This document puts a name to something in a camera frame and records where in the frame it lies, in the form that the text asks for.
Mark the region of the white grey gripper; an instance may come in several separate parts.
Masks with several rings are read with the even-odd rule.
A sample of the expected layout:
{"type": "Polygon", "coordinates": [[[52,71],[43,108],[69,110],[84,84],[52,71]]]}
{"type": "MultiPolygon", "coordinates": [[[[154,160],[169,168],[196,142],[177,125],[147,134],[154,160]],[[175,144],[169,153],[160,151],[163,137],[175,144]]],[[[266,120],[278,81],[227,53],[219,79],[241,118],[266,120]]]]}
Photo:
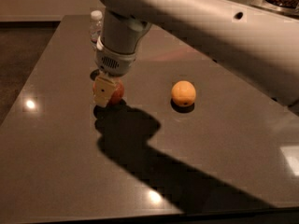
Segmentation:
{"type": "MultiPolygon", "coordinates": [[[[108,73],[112,77],[123,77],[126,75],[135,58],[136,53],[121,54],[108,49],[101,39],[97,40],[94,61],[100,71],[108,73]]],[[[93,83],[93,99],[100,107],[107,106],[116,90],[116,81],[104,73],[100,73],[93,83]]]]}

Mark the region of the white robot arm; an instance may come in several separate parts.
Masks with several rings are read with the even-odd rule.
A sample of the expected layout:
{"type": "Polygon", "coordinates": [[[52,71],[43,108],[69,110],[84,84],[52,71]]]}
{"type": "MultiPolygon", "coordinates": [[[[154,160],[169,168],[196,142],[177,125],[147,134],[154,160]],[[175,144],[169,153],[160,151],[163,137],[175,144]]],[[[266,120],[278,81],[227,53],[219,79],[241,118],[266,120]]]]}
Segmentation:
{"type": "Polygon", "coordinates": [[[98,57],[130,69],[141,37],[157,25],[245,79],[292,112],[299,104],[299,21],[227,0],[100,0],[98,57]]]}

